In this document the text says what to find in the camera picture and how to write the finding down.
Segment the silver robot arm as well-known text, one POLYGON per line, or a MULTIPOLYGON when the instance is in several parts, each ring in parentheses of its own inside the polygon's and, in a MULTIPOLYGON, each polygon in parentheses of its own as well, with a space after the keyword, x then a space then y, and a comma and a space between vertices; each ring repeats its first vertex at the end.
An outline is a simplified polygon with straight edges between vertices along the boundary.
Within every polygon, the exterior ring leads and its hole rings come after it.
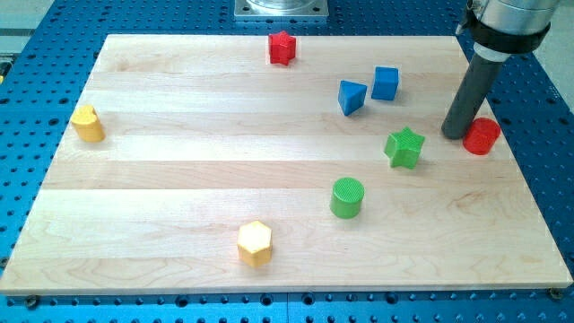
POLYGON ((474 53, 502 63, 540 47, 560 0, 468 0, 456 35, 469 31, 474 53))

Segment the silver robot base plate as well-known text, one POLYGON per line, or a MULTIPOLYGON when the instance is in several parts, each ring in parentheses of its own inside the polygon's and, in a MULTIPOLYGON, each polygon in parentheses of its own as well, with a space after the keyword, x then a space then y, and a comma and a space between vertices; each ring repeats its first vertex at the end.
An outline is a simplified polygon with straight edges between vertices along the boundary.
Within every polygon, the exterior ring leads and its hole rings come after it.
POLYGON ((234 0, 234 17, 239 20, 279 18, 324 19, 327 0, 234 0))

